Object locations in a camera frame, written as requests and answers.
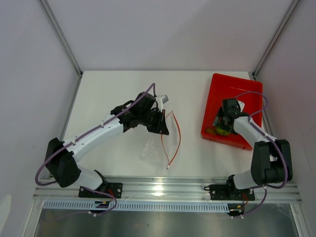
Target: slotted metal strip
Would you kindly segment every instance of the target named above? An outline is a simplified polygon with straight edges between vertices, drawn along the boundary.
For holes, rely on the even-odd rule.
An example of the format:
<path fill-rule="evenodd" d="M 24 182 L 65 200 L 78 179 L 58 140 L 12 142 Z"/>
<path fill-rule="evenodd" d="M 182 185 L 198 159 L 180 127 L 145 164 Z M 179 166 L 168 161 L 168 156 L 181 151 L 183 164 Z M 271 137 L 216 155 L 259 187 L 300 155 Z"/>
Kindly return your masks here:
<path fill-rule="evenodd" d="M 114 206 L 111 202 L 108 208 L 97 208 L 99 204 L 89 200 L 56 200 L 49 199 L 45 202 L 44 209 L 68 210 L 107 210 Z M 188 202 L 138 202 L 118 201 L 116 211 L 176 211 L 176 212 L 229 212 L 225 203 L 188 203 Z"/>

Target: red plastic container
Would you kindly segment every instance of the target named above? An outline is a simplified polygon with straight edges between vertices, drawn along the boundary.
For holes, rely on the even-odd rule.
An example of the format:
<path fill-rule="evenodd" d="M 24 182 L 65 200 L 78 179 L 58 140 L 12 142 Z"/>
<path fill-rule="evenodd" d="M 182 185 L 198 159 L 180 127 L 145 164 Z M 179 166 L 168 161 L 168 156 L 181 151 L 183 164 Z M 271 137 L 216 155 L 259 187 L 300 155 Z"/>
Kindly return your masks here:
<path fill-rule="evenodd" d="M 202 125 L 202 138 L 213 142 L 219 142 L 233 147 L 238 147 L 246 150 L 252 150 L 252 147 L 240 135 L 230 134 L 226 137 L 210 134 L 206 129 L 211 128 L 215 131 L 213 121 L 217 115 L 219 108 L 222 106 L 222 100 L 234 98 L 237 95 L 246 91 L 257 91 L 262 93 L 262 83 L 234 78 L 222 74 L 214 74 L 212 78 L 211 88 L 209 90 L 204 120 Z M 238 98 L 245 103 L 243 111 L 251 114 L 262 108 L 262 97 L 258 94 L 249 93 Z M 253 116 L 253 120 L 261 126 L 262 113 Z"/>

